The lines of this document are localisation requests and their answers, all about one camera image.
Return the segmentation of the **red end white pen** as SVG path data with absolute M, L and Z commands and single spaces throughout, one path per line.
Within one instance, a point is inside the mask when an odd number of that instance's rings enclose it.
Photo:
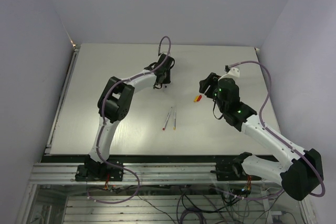
M 167 127 L 168 121 L 169 121 L 170 116 L 171 116 L 171 113 L 172 113 L 172 109 L 173 109 L 173 107 L 170 108 L 170 110 L 169 110 L 169 112 L 168 112 L 168 114 L 167 114 L 167 117 L 166 117 L 166 119 L 165 119 L 164 125 L 163 125 L 163 127 L 162 127 L 162 130 L 163 130 L 163 131 L 165 131 L 165 129 L 166 129 L 166 127 Z

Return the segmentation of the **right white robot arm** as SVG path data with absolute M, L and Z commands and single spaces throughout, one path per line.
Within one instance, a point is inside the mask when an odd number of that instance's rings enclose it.
M 232 161 L 232 175 L 239 180 L 248 175 L 267 179 L 280 185 L 291 198 L 303 200 L 323 182 L 320 153 L 313 148 L 307 151 L 273 132 L 254 109 L 241 102 L 233 77 L 230 73 L 219 76 L 212 72 L 199 82 L 199 92 L 213 100 L 221 119 L 270 151 L 276 161 L 243 152 Z

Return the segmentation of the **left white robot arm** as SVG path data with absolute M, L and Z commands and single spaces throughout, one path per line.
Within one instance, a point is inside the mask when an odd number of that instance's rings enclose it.
M 99 127 L 88 154 L 89 161 L 95 162 L 88 169 L 88 174 L 94 180 L 102 180 L 107 175 L 107 167 L 102 163 L 109 158 L 115 132 L 128 115 L 134 94 L 146 88 L 161 89 L 169 84 L 174 65 L 174 58 L 160 54 L 157 62 L 140 73 L 124 79 L 111 77 L 108 80 L 98 101 Z

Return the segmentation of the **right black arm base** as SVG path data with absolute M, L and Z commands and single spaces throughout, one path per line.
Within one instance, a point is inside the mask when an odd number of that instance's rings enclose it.
M 243 152 L 237 156 L 221 158 L 210 173 L 216 175 L 217 181 L 248 180 L 249 174 L 244 171 L 242 163 L 250 156 L 252 153 Z

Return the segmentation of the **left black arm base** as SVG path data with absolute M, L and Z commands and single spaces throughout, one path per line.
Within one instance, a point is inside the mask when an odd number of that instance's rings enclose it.
M 100 161 L 94 161 L 89 155 L 84 158 L 84 164 L 77 167 L 75 181 L 77 182 L 121 182 L 123 179 L 123 164 L 116 163 L 113 160 L 113 165 L 118 165 L 121 168 L 109 166 Z

